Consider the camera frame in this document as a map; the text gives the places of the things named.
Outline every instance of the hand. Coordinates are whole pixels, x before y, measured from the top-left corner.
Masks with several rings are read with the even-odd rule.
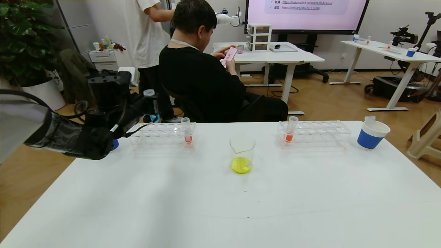
[[[236,61],[231,60],[231,61],[227,61],[226,63],[226,67],[227,67],[227,71],[229,73],[231,73],[231,75],[236,75],[237,76],[237,72],[236,72]]]
[[[228,49],[230,49],[231,47],[234,47],[234,46],[231,45],[231,46],[224,47],[224,48],[222,48],[220,50],[215,51],[211,55],[216,57],[218,60],[221,60],[221,59],[225,58],[225,55],[227,54]]]

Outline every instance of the green leaves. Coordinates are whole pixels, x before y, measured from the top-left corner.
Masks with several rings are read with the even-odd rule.
[[[58,38],[63,28],[46,22],[53,0],[0,0],[0,74],[10,82],[32,86],[45,79],[45,70],[58,63]]]
[[[26,52],[34,58],[42,58],[46,54],[46,50],[40,47],[27,46]]]
[[[15,55],[12,54],[2,54],[0,55],[0,59],[4,62],[11,62],[15,59]]]
[[[13,23],[12,21],[8,20],[7,23],[9,25],[9,32],[14,35],[26,35],[32,30],[32,24],[27,20],[20,23]]]
[[[1,3],[0,4],[0,16],[6,15],[8,11],[9,11],[9,4]]]
[[[17,42],[17,43],[13,43],[10,46],[10,50],[13,53],[22,53],[26,48],[26,43],[24,42]]]

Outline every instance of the white t-shirt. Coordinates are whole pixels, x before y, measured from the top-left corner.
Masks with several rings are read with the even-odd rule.
[[[161,23],[155,23],[144,10],[159,0],[124,0],[128,50],[136,68],[159,65],[159,53],[166,46]]]

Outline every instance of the centrifuge tube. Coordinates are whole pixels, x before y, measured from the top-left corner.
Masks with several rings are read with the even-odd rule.
[[[192,133],[191,133],[191,124],[190,119],[188,117],[184,117],[181,119],[182,129],[184,131],[184,140],[187,144],[191,144],[193,141]]]
[[[294,130],[297,127],[298,121],[299,119],[295,116],[289,117],[288,127],[286,128],[286,138],[285,138],[285,141],[287,143],[290,143],[292,141],[292,138],[294,138]]]

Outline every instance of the glass beaker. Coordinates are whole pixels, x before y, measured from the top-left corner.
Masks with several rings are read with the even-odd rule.
[[[240,174],[249,172],[253,162],[255,146],[256,142],[251,137],[239,135],[230,138],[231,169]]]

